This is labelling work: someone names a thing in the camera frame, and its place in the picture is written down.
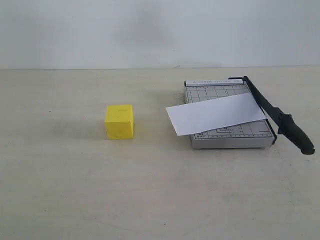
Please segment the white paper sheet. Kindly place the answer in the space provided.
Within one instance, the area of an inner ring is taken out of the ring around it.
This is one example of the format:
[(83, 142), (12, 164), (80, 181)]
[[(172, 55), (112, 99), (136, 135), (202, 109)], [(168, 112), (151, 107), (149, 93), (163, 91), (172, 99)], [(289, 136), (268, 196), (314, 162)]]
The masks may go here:
[(251, 93), (186, 103), (166, 108), (178, 136), (266, 119)]

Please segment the yellow foam cube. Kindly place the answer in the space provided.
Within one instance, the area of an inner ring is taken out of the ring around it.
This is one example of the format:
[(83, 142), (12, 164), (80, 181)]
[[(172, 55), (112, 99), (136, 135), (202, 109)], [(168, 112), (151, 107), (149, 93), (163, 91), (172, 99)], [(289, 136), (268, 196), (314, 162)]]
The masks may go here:
[(133, 106), (131, 104), (107, 105), (104, 124), (108, 140), (133, 139)]

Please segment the black cutter blade arm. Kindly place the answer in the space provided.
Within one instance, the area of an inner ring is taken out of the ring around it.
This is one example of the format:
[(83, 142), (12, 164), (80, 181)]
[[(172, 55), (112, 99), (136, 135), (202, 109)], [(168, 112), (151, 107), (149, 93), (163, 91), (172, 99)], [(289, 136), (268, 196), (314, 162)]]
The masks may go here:
[(294, 122), (292, 115), (284, 113), (279, 107), (272, 106), (247, 76), (243, 76), (242, 79), (246, 82), (259, 107), (261, 107), (278, 126), (277, 133), (284, 135), (290, 140), (300, 149), (302, 154), (313, 155), (315, 153), (314, 144), (307, 134)]

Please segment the grey paper cutter base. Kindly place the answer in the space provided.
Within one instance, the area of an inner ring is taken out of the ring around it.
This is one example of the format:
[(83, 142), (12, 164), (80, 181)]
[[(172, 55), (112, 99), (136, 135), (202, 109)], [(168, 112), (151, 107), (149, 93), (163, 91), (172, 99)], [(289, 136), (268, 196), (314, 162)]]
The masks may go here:
[[(249, 92), (250, 88), (242, 77), (184, 82), (186, 104)], [(189, 137), (193, 149), (264, 149), (271, 147), (277, 140), (277, 135), (267, 119), (212, 129), (191, 134)]]

